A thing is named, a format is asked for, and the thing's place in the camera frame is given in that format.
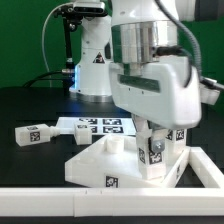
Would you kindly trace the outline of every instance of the white frame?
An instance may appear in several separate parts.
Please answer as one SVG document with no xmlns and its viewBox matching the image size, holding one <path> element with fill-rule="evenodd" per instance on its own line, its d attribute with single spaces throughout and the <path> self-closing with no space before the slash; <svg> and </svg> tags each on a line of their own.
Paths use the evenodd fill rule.
<svg viewBox="0 0 224 224">
<path fill-rule="evenodd" d="M 1 188 L 0 217 L 223 215 L 223 174 L 201 148 L 189 163 L 208 188 Z"/>
</svg>

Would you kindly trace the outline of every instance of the small white cube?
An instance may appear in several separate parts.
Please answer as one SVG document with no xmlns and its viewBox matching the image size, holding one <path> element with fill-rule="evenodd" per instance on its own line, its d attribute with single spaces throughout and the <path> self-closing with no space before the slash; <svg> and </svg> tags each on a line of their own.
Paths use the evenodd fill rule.
<svg viewBox="0 0 224 224">
<path fill-rule="evenodd" d="M 77 121 L 75 122 L 74 136 L 77 145 L 90 145 L 92 144 L 92 129 L 88 122 Z"/>
</svg>

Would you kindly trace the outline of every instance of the green wall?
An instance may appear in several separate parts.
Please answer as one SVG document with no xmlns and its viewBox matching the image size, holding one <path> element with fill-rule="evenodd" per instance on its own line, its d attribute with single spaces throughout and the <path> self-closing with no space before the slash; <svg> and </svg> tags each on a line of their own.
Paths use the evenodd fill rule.
<svg viewBox="0 0 224 224">
<path fill-rule="evenodd" d="M 41 31 L 49 12 L 65 0 L 0 0 L 0 87 L 21 86 L 46 72 L 41 52 Z M 201 44 L 203 74 L 224 83 L 224 18 L 214 22 L 187 23 Z M 75 62 L 80 59 L 80 29 L 72 33 Z M 191 50 L 180 33 L 180 43 Z M 51 70 L 64 68 L 62 19 L 52 18 L 46 33 L 46 53 Z M 222 111 L 224 97 L 216 107 Z"/>
</svg>

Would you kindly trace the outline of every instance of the blue light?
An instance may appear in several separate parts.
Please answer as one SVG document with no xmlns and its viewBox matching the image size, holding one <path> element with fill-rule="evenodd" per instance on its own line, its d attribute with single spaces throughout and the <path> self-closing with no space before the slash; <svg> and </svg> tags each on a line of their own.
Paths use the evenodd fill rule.
<svg viewBox="0 0 224 224">
<path fill-rule="evenodd" d="M 74 70 L 74 88 L 77 89 L 77 80 L 78 80 L 78 66 L 75 66 Z"/>
</svg>

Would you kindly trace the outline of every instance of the table surface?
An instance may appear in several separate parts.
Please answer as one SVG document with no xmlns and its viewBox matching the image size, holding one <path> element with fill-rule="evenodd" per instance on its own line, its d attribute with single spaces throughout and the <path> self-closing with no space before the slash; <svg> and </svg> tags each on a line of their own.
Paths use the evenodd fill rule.
<svg viewBox="0 0 224 224">
<path fill-rule="evenodd" d="M 72 135 L 53 138 L 51 142 L 19 147 L 15 142 L 15 128 L 33 124 L 56 125 L 59 117 L 122 117 L 130 114 L 113 103 L 89 103 L 63 95 L 59 88 L 0 89 L 0 187 L 76 187 L 64 180 L 64 163 L 86 146 L 77 146 Z M 203 105 L 203 118 L 198 127 L 188 131 L 188 145 L 201 146 L 224 171 L 224 116 Z M 94 136 L 97 141 L 101 136 Z M 187 167 L 177 187 L 203 187 Z M 117 217 L 117 218 L 0 218 L 0 223 L 221 223 L 222 217 Z"/>
</svg>

